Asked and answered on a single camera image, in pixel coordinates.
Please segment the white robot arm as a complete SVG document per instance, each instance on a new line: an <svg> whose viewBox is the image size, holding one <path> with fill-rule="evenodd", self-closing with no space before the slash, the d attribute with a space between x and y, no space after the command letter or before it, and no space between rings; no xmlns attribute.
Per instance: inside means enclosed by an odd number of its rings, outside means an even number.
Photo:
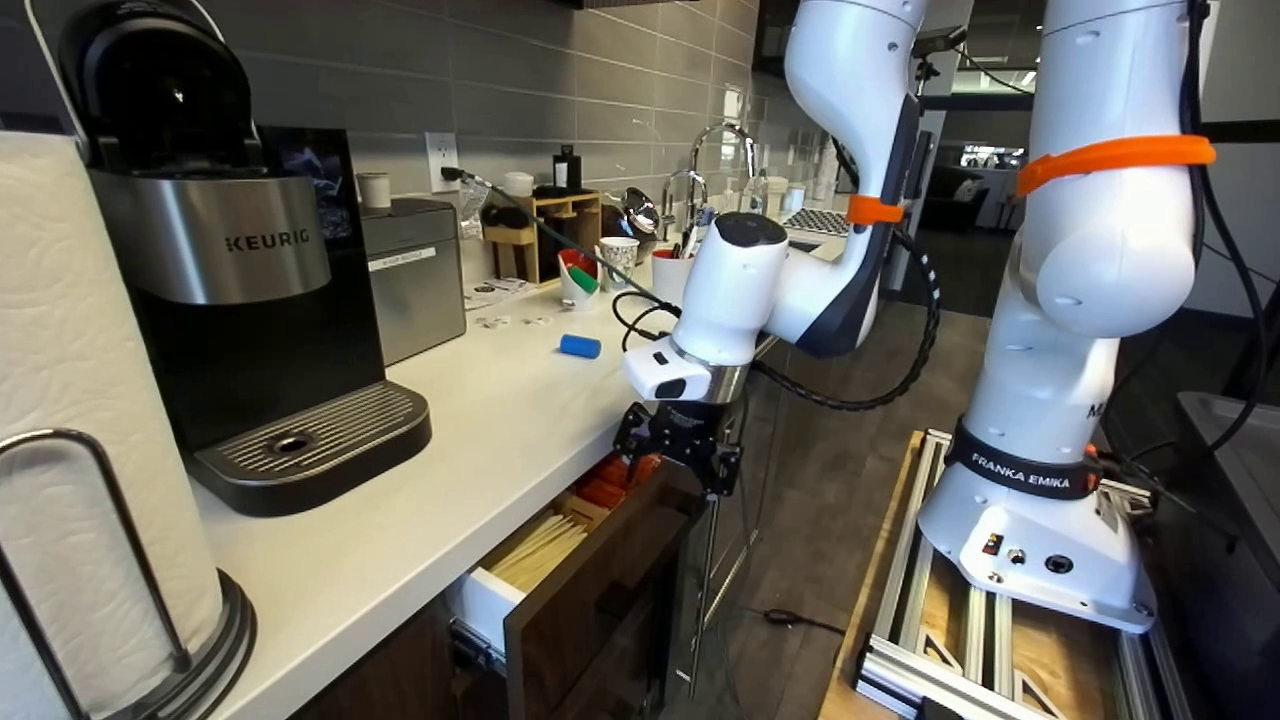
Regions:
<svg viewBox="0 0 1280 720"><path fill-rule="evenodd" d="M724 404L765 334L847 353L867 334L906 219L929 0L801 0L784 81L858 164L843 252L813 260L756 212L724 212L693 254L676 327L627 356L644 398ZM920 530L985 593L1122 633L1155 619L1130 520L1088 471L1122 344L1198 284L1193 230L1215 159L1193 127L1206 0L1050 0L1025 219L985 366Z"/></svg>

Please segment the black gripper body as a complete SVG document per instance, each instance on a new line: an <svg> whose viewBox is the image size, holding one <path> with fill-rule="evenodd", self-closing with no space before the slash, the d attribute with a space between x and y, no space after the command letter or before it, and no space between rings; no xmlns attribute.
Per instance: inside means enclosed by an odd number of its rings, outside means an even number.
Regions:
<svg viewBox="0 0 1280 720"><path fill-rule="evenodd" d="M741 479L741 417L733 404L637 398L611 435L627 460L662 454L690 466L712 495L733 495Z"/></svg>

